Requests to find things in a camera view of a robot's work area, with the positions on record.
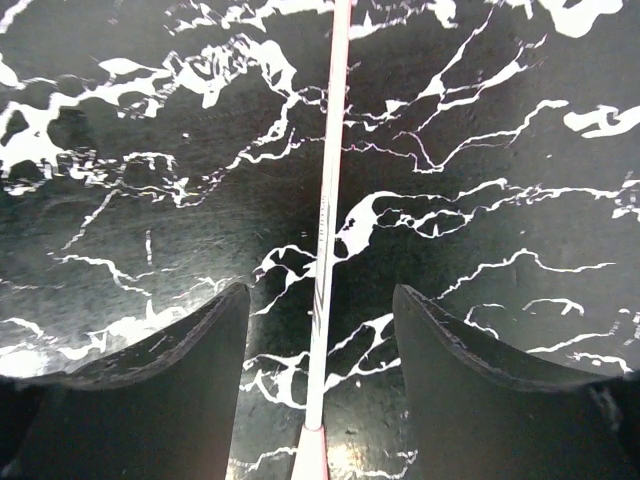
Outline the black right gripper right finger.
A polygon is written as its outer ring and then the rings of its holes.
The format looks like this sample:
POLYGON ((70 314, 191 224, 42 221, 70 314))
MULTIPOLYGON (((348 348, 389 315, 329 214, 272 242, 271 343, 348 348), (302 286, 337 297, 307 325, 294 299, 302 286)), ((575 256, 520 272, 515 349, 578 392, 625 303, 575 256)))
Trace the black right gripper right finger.
POLYGON ((637 374, 527 354, 404 284, 393 316, 425 478, 638 477, 637 374))

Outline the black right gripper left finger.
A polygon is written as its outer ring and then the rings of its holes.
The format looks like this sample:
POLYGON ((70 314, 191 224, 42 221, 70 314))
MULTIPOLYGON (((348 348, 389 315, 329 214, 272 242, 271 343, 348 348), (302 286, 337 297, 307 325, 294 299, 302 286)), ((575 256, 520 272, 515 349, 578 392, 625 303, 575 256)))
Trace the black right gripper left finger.
POLYGON ((221 479, 250 310, 234 283, 79 369, 1 380, 5 479, 221 479))

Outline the pink racket white grip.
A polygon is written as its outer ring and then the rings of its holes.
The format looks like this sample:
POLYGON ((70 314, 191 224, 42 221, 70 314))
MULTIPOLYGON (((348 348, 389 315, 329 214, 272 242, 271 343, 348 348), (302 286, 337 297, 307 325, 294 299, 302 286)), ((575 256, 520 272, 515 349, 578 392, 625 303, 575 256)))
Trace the pink racket white grip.
POLYGON ((352 3, 337 1, 333 15, 325 145, 318 223, 305 419, 293 463, 293 480, 327 479, 323 426, 327 346, 344 124, 352 3))

